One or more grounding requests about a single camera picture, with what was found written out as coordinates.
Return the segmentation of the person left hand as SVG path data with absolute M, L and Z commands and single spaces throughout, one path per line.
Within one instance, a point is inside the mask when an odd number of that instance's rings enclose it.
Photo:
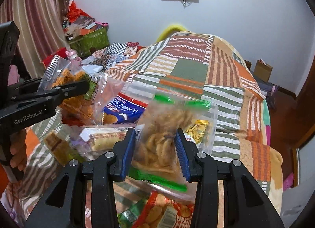
M 13 155 L 10 161 L 12 168 L 18 168 L 18 170 L 23 171 L 27 163 L 27 153 L 26 153 L 26 136 L 27 132 L 25 129 L 16 132 L 10 136 L 11 147 L 10 152 Z

